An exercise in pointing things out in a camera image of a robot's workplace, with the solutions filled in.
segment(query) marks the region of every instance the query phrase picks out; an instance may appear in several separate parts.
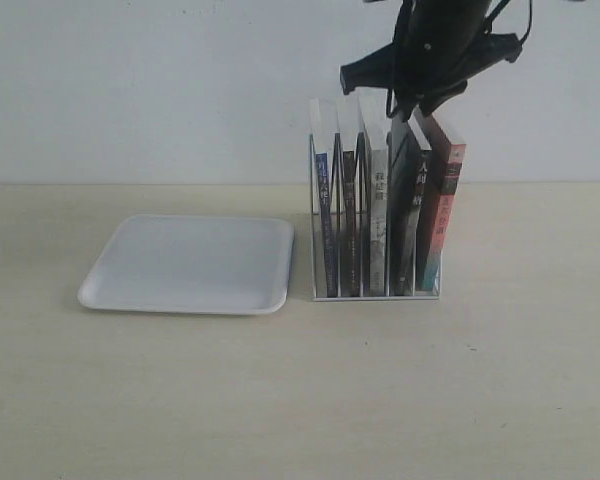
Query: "book spine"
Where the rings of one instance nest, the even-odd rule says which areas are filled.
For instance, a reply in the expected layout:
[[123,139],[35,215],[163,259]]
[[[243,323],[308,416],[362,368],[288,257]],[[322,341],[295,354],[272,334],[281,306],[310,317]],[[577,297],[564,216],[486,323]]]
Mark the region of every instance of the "book spine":
[[327,296],[336,297],[338,294],[336,277],[336,248],[331,222],[331,193],[329,191],[329,167],[327,154],[316,154],[316,172],[320,204],[320,220],[322,224],[322,242],[324,265],[326,272]]
[[343,195],[346,223],[346,252],[349,295],[360,295],[360,266],[356,222],[356,155],[355,151],[342,154]]
[[376,150],[371,153],[369,289],[373,296],[385,294],[388,167],[388,151]]
[[413,271],[413,253],[416,244],[416,234],[418,230],[418,221],[420,219],[420,210],[422,200],[424,198],[424,190],[427,181],[427,161],[428,157],[422,155],[419,160],[415,186],[413,190],[413,198],[407,217],[405,227],[404,245],[402,249],[402,258],[400,262],[400,270],[396,280],[396,294],[404,295],[407,286],[411,286],[411,272]]
[[422,265],[418,268],[420,288],[425,291],[431,291],[435,286],[464,154],[464,145],[452,146],[442,175],[432,184],[429,215],[433,221],[427,229],[428,245],[421,252]]

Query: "red book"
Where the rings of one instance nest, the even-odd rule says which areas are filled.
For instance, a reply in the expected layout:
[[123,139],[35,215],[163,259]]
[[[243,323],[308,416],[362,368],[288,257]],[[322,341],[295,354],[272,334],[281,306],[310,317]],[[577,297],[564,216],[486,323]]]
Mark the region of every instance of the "red book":
[[418,223],[416,284],[419,290],[432,291],[440,268],[466,143],[440,114],[434,112],[429,117],[423,117],[420,110],[416,109],[414,115],[432,149]]

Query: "white tray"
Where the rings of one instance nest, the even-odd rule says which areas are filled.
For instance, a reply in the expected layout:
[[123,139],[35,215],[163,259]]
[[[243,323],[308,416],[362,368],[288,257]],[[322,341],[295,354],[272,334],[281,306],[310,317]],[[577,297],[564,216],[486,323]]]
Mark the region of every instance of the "white tray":
[[273,218],[137,215],[85,279],[91,309],[257,315],[287,297],[293,226]]

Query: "book cover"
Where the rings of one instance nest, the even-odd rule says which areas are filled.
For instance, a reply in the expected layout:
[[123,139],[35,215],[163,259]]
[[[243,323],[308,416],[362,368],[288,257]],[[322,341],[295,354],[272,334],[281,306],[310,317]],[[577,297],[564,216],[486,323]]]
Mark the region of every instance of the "book cover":
[[321,101],[312,98],[309,107],[327,296],[336,297],[338,295],[338,269],[336,240],[331,217],[332,185],[330,185],[329,150],[325,139],[325,125],[322,121]]
[[336,103],[340,139],[340,172],[344,202],[344,235],[340,278],[344,295],[360,295],[360,254],[356,205],[356,179],[358,167],[358,137],[360,136],[359,106],[357,97],[339,97]]
[[369,293],[387,293],[387,212],[389,149],[384,133],[383,110],[371,96],[360,96],[360,114],[368,173]]
[[420,290],[432,291],[440,268],[466,142],[439,113],[424,117],[416,109],[414,117],[433,149],[416,245],[417,286]]
[[395,295],[414,288],[414,250],[431,156],[431,145],[411,117],[395,117],[392,137],[398,145],[392,157],[392,274]]

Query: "light wooden tabletop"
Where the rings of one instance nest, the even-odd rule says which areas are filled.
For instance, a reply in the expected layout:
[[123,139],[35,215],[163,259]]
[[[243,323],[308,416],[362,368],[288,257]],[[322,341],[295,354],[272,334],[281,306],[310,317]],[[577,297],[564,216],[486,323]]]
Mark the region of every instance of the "light wooden tabletop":
[[[0,187],[0,480],[600,479],[600,183],[461,185],[435,301],[310,301],[301,186]],[[257,318],[95,313],[137,213],[293,222]]]

